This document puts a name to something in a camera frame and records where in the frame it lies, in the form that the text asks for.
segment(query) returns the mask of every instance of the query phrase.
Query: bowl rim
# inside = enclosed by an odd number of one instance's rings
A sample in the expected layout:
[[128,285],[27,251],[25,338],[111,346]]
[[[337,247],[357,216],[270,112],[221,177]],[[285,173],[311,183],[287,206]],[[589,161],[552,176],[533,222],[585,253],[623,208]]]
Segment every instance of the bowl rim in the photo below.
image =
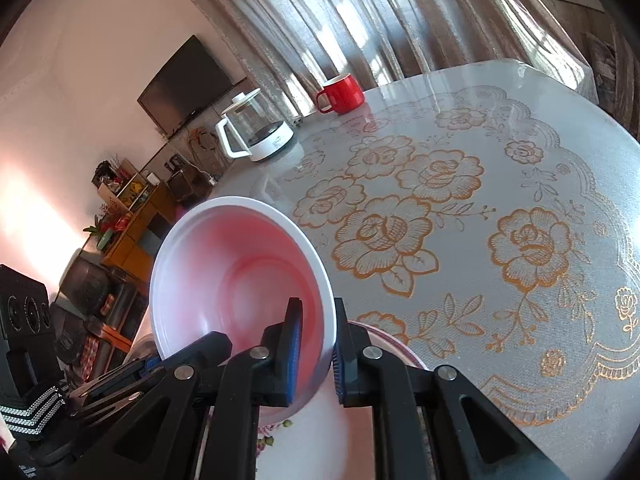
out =
[[289,235],[290,238],[292,238],[294,243],[303,253],[303,256],[308,261],[308,264],[311,268],[314,279],[318,284],[320,302],[322,305],[322,346],[320,348],[318,362],[316,363],[316,366],[311,373],[311,377],[309,377],[307,384],[296,391],[294,401],[288,407],[274,413],[260,414],[259,424],[261,426],[275,424],[277,422],[285,420],[286,418],[289,418],[293,414],[297,413],[300,409],[302,409],[302,407],[311,400],[316,391],[318,391],[318,389],[322,385],[322,382],[324,381],[324,378],[329,371],[329,366],[331,365],[337,330],[334,293],[331,288],[331,283],[329,282],[329,277],[327,276],[326,270],[324,268],[324,264],[322,263],[318,252],[313,247],[306,235],[285,214],[278,211],[276,208],[253,198],[244,196],[221,196],[211,198],[203,202],[202,204],[197,205],[189,212],[187,212],[182,218],[180,218],[180,220],[178,220],[171,228],[169,234],[166,236],[164,242],[162,243],[152,269],[151,280],[149,283],[148,305],[149,309],[151,309],[151,330],[154,334],[156,344],[158,345],[158,352],[160,354],[160,357],[162,359],[166,359],[167,357],[172,355],[168,354],[166,345],[164,345],[165,348],[163,348],[163,341],[166,341],[168,337],[166,336],[166,332],[161,326],[162,323],[160,319],[156,319],[156,315],[154,314],[153,309],[154,297],[156,294],[158,294],[158,281],[160,280],[160,276],[164,274],[166,265],[170,262],[168,254],[171,250],[173,250],[176,243],[180,240],[180,237],[183,235],[185,229],[189,228],[192,225],[198,224],[202,218],[204,218],[208,213],[211,212],[212,209],[220,206],[236,206],[249,209],[253,212],[257,212],[258,214],[267,217],[270,221],[274,222],[274,224],[283,229],[283,231],[286,232],[286,234]]

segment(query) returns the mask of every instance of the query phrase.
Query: black speaker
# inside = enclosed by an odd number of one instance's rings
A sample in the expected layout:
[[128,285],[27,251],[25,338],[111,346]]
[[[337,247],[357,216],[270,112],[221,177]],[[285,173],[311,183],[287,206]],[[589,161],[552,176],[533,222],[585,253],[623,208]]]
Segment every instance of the black speaker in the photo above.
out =
[[38,436],[63,402],[64,374],[43,283],[0,265],[0,413],[16,438]]

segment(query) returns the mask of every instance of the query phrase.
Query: mug handle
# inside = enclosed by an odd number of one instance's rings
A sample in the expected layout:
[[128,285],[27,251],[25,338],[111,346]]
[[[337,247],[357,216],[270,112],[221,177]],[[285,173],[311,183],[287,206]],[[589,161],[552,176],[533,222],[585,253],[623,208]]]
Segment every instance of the mug handle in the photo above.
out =
[[319,98],[320,98],[320,96],[321,96],[321,95],[323,95],[323,94],[324,94],[324,95],[326,95],[326,88],[323,88],[321,91],[319,91],[319,92],[316,94],[316,108],[318,109],[318,111],[319,111],[321,114],[327,114],[327,113],[329,113],[329,112],[332,112],[332,111],[334,110],[334,107],[332,107],[332,106],[331,106],[331,104],[329,104],[329,107],[328,107],[328,108],[321,108],[321,107],[320,107],[320,104],[318,103],[318,99],[319,99]]
[[220,138],[220,142],[222,142],[222,148],[225,150],[226,155],[231,158],[239,158],[241,156],[250,156],[251,152],[247,150],[241,150],[240,152],[234,152],[233,150],[231,150],[231,146],[229,145],[229,139],[226,138],[225,126],[227,124],[229,126],[229,129],[231,129],[232,135],[238,140],[238,143],[240,144],[240,146],[243,148],[247,147],[246,144],[244,143],[244,140],[242,140],[242,137],[240,137],[240,135],[234,128],[233,124],[229,122],[229,118],[223,117],[222,120],[219,121],[218,124],[216,124],[216,131],[218,133],[218,137]]

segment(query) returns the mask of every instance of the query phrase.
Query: red mug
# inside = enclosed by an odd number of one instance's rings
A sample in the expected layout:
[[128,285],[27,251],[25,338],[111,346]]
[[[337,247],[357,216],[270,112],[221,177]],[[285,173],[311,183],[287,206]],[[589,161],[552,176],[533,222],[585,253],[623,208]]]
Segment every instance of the red mug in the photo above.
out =
[[[322,86],[324,88],[316,95],[316,107],[321,114],[329,112],[345,114],[355,110],[364,102],[364,94],[351,74],[342,74],[329,79]],[[318,104],[318,99],[323,94],[329,99],[329,106],[326,108],[321,108]]]

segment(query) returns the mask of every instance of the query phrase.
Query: white kettle base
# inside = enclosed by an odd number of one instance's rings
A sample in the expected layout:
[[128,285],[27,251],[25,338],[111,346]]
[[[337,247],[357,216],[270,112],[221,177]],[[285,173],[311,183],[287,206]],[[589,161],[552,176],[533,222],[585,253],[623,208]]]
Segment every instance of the white kettle base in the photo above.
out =
[[263,160],[269,155],[273,155],[273,153],[283,147],[291,137],[293,137],[293,130],[286,122],[283,121],[282,126],[275,130],[269,137],[249,148],[249,151],[251,152],[249,159],[257,162],[258,160]]

